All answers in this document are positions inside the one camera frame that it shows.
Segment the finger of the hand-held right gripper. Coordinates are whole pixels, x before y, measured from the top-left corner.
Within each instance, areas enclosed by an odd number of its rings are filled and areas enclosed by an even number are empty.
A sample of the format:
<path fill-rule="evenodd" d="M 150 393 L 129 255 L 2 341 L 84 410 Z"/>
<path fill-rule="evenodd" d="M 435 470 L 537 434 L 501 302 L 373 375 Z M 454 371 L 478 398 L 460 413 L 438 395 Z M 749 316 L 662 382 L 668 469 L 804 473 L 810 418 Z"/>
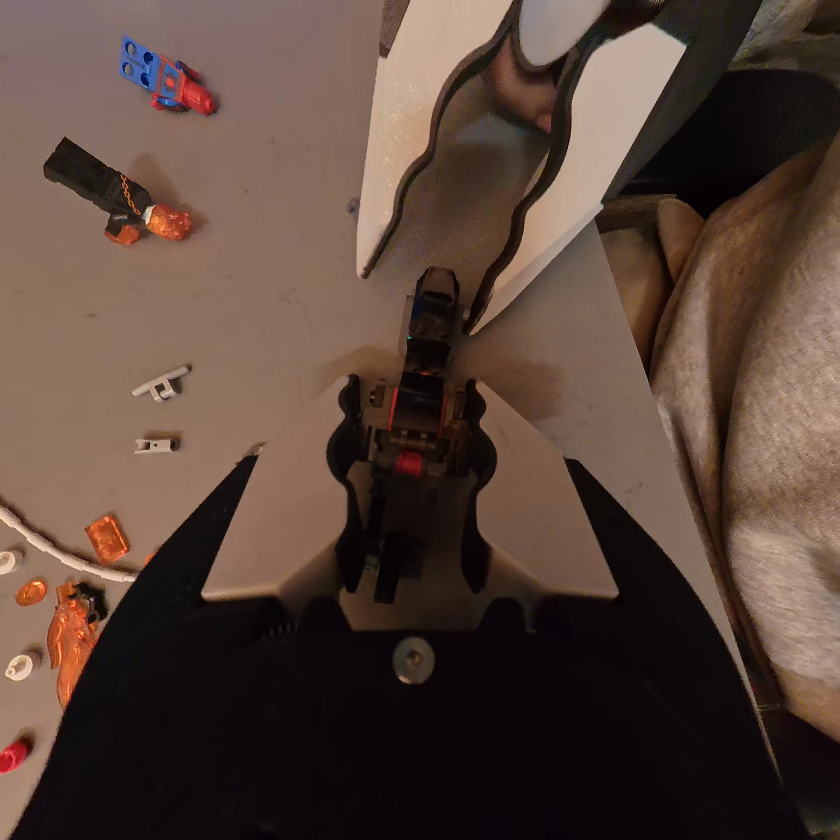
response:
<path fill-rule="evenodd" d="M 467 334 L 509 306 L 600 212 L 686 49 L 656 24 L 643 24 L 572 50 L 555 101 L 549 152 L 479 284 Z"/>
<path fill-rule="evenodd" d="M 356 231 L 359 277 L 370 275 L 394 235 L 409 186 L 434 156 L 448 102 L 506 37 L 512 5 L 384 3 Z"/>

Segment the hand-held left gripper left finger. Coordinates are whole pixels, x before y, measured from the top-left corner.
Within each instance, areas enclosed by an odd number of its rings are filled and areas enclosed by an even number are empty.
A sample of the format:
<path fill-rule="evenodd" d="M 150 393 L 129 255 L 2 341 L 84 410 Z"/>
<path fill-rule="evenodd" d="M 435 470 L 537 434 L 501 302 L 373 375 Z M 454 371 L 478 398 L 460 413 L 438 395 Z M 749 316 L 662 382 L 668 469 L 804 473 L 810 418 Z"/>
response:
<path fill-rule="evenodd" d="M 328 454 L 342 422 L 358 414 L 341 400 L 359 390 L 357 376 L 341 376 L 262 445 L 204 583 L 205 601 L 310 601 L 341 593 L 336 549 L 349 492 Z"/>

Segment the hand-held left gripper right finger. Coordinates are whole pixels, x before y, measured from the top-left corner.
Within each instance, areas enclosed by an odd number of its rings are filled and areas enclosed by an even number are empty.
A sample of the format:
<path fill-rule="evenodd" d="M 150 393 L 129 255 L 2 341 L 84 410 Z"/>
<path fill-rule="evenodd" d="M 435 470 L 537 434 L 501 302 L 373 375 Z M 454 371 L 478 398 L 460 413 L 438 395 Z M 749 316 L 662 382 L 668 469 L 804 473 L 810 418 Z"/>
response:
<path fill-rule="evenodd" d="M 464 419 L 476 478 L 460 547 L 470 590 L 616 598 L 562 452 L 484 382 L 467 383 Z"/>

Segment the black lego motorcycle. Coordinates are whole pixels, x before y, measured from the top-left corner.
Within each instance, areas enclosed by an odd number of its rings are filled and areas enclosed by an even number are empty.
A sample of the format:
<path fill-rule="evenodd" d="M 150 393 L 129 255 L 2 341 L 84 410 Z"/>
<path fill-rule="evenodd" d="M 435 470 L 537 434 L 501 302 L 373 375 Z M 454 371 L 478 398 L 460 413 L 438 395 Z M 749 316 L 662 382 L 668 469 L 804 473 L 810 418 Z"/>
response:
<path fill-rule="evenodd" d="M 449 356 L 463 325 L 459 283 L 430 267 L 415 285 L 395 384 L 371 389 L 364 412 L 371 503 L 365 566 L 374 572 L 374 602 L 394 603 L 398 585 L 418 581 L 423 531 L 445 482 L 467 476 L 466 396 L 448 383 Z"/>

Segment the orange rectangular lego tile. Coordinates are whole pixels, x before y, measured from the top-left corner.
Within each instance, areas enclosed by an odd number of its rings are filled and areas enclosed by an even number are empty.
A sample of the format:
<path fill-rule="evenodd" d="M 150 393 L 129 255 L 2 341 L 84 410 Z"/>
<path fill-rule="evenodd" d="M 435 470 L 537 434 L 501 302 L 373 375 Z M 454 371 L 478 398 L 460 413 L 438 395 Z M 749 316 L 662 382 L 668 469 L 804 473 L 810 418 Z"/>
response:
<path fill-rule="evenodd" d="M 103 566 L 113 566 L 130 552 L 130 542 L 118 518 L 111 513 L 87 525 L 84 531 Z"/>

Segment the grey lego wing piece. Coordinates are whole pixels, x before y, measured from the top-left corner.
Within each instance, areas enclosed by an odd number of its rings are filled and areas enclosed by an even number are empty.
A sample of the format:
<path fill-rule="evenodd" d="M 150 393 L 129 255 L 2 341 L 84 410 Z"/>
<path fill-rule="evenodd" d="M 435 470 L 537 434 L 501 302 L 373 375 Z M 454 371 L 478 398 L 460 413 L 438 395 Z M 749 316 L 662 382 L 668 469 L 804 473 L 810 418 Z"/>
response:
<path fill-rule="evenodd" d="M 191 371 L 191 365 L 181 365 L 134 387 L 131 394 L 135 397 L 150 395 L 157 403 L 166 403 L 182 394 L 181 380 Z"/>

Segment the orange lego flame piece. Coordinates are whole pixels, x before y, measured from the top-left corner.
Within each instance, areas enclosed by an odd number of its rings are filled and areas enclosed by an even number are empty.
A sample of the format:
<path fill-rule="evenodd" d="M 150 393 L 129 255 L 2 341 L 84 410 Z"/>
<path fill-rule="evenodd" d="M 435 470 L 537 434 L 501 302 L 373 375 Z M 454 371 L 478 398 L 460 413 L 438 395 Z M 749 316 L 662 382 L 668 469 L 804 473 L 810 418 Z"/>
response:
<path fill-rule="evenodd" d="M 104 590 L 84 581 L 59 585 L 56 599 L 46 645 L 49 667 L 56 671 L 58 703 L 65 711 L 109 611 Z"/>

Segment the person's right hand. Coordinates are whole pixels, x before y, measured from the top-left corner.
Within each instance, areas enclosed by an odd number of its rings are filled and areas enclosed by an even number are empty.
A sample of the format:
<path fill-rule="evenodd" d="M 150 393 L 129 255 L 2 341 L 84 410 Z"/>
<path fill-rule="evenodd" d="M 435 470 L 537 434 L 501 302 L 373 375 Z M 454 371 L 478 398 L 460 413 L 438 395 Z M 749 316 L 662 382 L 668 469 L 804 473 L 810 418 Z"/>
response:
<path fill-rule="evenodd" d="M 500 108 L 551 133 L 556 96 L 553 75 L 549 70 L 521 67 L 510 37 L 502 42 L 486 70 L 486 83 Z"/>

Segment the red blue minifigure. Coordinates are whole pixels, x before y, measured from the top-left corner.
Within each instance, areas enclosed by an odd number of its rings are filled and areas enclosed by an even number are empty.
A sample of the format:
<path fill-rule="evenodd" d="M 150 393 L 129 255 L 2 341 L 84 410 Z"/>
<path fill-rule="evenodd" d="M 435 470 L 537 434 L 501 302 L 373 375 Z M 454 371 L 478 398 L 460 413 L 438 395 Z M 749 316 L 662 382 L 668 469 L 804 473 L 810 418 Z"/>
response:
<path fill-rule="evenodd" d="M 123 79 L 146 92 L 156 111 L 195 112 L 205 117 L 218 111 L 214 94 L 204 86 L 197 71 L 133 38 L 122 39 L 119 72 Z"/>

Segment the person's grey sweater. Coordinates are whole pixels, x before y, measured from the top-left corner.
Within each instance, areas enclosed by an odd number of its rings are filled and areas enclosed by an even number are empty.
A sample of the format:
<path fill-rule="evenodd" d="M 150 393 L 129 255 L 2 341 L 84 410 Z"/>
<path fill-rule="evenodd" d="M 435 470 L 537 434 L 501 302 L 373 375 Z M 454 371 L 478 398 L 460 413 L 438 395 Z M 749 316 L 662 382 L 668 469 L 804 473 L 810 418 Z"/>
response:
<path fill-rule="evenodd" d="M 708 220 L 677 260 L 650 384 L 731 623 L 784 708 L 838 741 L 839 140 Z"/>

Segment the orange flame minifigure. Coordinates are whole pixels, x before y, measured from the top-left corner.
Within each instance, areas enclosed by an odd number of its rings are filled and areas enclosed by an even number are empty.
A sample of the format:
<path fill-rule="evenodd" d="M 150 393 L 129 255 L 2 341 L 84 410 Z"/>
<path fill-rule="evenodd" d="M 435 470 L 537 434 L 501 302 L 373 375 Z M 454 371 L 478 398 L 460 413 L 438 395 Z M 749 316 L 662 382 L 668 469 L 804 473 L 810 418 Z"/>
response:
<path fill-rule="evenodd" d="M 157 201 L 141 184 L 104 164 L 68 138 L 43 164 L 45 179 L 70 189 L 107 214 L 104 235 L 132 246 L 150 234 L 169 241 L 188 239 L 194 223 L 188 212 Z"/>

